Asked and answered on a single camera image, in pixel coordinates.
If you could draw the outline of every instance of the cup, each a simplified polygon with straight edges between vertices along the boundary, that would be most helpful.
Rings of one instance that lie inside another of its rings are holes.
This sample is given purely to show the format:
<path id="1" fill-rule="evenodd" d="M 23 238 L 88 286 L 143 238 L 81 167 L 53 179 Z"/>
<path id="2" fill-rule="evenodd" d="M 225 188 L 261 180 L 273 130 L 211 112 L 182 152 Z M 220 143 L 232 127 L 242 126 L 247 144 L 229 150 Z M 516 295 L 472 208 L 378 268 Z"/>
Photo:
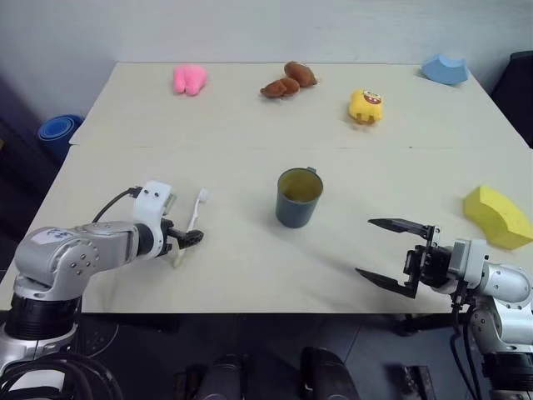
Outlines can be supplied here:
<path id="1" fill-rule="evenodd" d="M 292 168 L 277 181 L 276 216 L 288 228 L 301 228 L 309 222 L 324 184 L 316 169 Z"/>

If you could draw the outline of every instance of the black cable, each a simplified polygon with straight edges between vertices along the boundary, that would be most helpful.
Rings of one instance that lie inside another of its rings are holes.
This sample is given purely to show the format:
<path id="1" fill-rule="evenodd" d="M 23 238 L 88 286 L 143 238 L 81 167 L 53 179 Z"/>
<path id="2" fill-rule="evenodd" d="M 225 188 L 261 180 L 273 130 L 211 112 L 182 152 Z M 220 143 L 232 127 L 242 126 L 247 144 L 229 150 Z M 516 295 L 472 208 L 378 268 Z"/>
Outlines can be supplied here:
<path id="1" fill-rule="evenodd" d="M 459 329 L 459 305 L 453 304 L 453 309 L 451 311 L 451 316 L 453 320 L 453 330 L 454 333 L 450 337 L 450 349 L 451 354 L 453 355 L 453 359 L 456 362 L 457 368 L 459 369 L 459 372 L 461 373 L 461 376 L 463 378 L 463 381 L 465 381 L 465 385 L 468 388 L 468 391 L 470 392 L 470 395 L 472 396 L 473 400 L 481 400 L 480 398 L 477 398 L 476 394 L 474 393 L 474 390 L 472 389 L 472 386 L 470 384 L 470 380 L 466 376 L 465 369 L 463 368 L 463 365 L 461 363 L 461 359 L 459 358 L 459 353 L 457 352 L 456 347 L 456 341 L 458 338 L 461 337 L 461 330 Z"/>
<path id="2" fill-rule="evenodd" d="M 81 354 L 70 352 L 57 352 L 48 354 L 40 358 L 41 360 L 64 360 L 66 362 L 76 363 L 78 366 L 85 368 L 92 373 L 106 387 L 109 397 L 113 400 L 123 400 L 122 390 L 118 381 L 108 368 L 104 367 L 98 361 Z"/>
<path id="3" fill-rule="evenodd" d="M 106 343 L 106 345 L 102 348 L 100 348 L 99 350 L 97 350 L 96 352 L 93 352 L 91 354 L 85 354 L 87 357 L 89 358 L 94 358 L 96 356 L 99 356 L 100 354 L 102 354 L 103 352 L 105 352 L 109 346 L 112 345 L 112 343 L 114 342 L 114 340 L 117 338 L 117 335 L 118 335 L 118 329 L 120 328 L 120 323 L 117 322 L 117 327 L 115 327 L 115 332 L 113 333 L 113 335 L 111 336 L 111 338 L 109 339 L 109 341 Z"/>
<path id="4" fill-rule="evenodd" d="M 74 352 L 85 354 L 85 337 L 83 335 L 82 329 L 82 306 L 83 306 L 83 295 L 80 296 L 80 300 L 77 304 L 76 310 L 76 324 L 77 330 L 75 333 L 75 338 L 72 340 L 72 346 L 74 347 Z"/>
<path id="5" fill-rule="evenodd" d="M 0 387 L 2 387 L 3 385 L 2 391 L 0 392 L 0 398 L 4 398 L 4 395 L 9 391 L 14 382 L 17 381 L 15 380 L 15 378 L 20 378 L 22 375 L 32 371 L 42 370 L 54 370 L 59 371 L 60 373 L 64 373 L 65 377 L 69 377 L 73 380 L 77 398 L 79 398 L 80 400 L 94 399 L 94 397 L 92 396 L 91 386 L 89 385 L 89 382 L 85 375 L 83 375 L 83 373 L 79 370 L 78 367 L 60 361 L 43 362 L 40 360 L 27 362 L 23 365 L 8 369 L 0 377 Z"/>
<path id="6" fill-rule="evenodd" d="M 7 392 L 2 400 L 31 400 L 34 398 L 47 398 L 49 400 L 67 400 L 57 387 L 41 386 L 27 387 Z"/>
<path id="7" fill-rule="evenodd" d="M 141 190 L 142 190 L 142 187 L 136 186 L 136 187 L 129 187 L 125 191 L 120 192 L 108 204 L 106 204 L 102 210 L 100 210 L 100 212 L 97 214 L 97 216 L 92 220 L 92 223 L 97 223 L 100 220 L 100 218 L 102 217 L 102 215 L 109 208 L 111 208 L 112 205 L 115 204 L 118 200 L 120 200 L 121 198 L 123 198 L 124 196 L 127 196 L 127 195 L 131 195 L 131 196 L 136 198 L 139 195 L 139 193 L 141 192 Z"/>
<path id="8" fill-rule="evenodd" d="M 473 314 L 474 314 L 474 306 L 470 305 L 470 307 L 468 308 L 468 311 L 466 312 L 466 318 L 463 324 L 463 342 L 465 343 L 466 359 L 468 360 L 468 365 L 470 366 L 470 374 L 472 376 L 472 381 L 474 382 L 476 396 L 478 400 L 481 400 L 480 381 L 477 378 L 476 365 L 474 364 L 474 359 L 472 358 L 472 350 L 470 349 L 470 341 L 468 340 L 470 320 Z"/>

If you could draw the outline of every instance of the pink plush toy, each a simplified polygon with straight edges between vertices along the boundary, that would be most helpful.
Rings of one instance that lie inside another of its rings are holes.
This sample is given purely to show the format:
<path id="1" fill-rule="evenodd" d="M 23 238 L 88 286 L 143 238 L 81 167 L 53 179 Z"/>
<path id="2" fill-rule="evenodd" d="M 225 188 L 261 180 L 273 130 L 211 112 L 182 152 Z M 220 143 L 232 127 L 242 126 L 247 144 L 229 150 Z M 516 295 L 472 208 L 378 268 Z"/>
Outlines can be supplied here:
<path id="1" fill-rule="evenodd" d="M 201 65 L 181 65 L 174 69 L 174 90 L 196 96 L 207 82 L 207 71 Z"/>

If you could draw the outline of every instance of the blue container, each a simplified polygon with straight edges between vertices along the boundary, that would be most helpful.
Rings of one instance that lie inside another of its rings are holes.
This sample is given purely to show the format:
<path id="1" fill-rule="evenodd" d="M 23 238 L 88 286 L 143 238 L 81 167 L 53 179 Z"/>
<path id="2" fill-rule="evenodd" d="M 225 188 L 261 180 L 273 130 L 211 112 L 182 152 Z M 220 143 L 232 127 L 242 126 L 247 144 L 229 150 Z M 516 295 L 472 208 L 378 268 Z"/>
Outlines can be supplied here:
<path id="1" fill-rule="evenodd" d="M 68 154 L 68 141 L 82 125 L 83 118 L 78 115 L 60 115 L 46 121 L 37 133 L 39 140 L 57 160 L 63 162 Z"/>
<path id="2" fill-rule="evenodd" d="M 301 228 L 311 219 L 324 184 L 316 169 L 293 168 L 277 181 L 276 216 L 288 228 Z"/>

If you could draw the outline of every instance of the plush toy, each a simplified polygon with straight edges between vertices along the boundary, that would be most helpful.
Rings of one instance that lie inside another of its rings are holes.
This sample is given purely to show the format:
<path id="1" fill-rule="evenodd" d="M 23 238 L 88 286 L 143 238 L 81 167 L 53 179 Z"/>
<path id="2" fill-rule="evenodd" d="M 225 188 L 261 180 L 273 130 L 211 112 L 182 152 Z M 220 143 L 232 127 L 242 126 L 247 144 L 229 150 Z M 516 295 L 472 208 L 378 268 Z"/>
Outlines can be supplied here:
<path id="1" fill-rule="evenodd" d="M 174 91 L 196 96 L 207 82 L 207 71 L 201 65 L 181 65 L 174 69 Z"/>
<path id="2" fill-rule="evenodd" d="M 298 81 L 301 88 L 316 85 L 313 71 L 307 65 L 300 64 L 296 61 L 291 61 L 285 64 L 285 74 L 289 78 Z"/>
<path id="3" fill-rule="evenodd" d="M 311 69 L 296 61 L 285 64 L 286 77 L 278 79 L 261 89 L 267 98 L 282 98 L 298 93 L 300 88 L 316 85 L 315 75 Z"/>
<path id="4" fill-rule="evenodd" d="M 267 98 L 281 98 L 298 93 L 300 85 L 290 77 L 278 79 L 261 89 L 263 96 Z"/>
<path id="5" fill-rule="evenodd" d="M 348 112 L 357 123 L 372 125 L 383 118 L 383 99 L 366 89 L 356 90 L 351 95 Z"/>

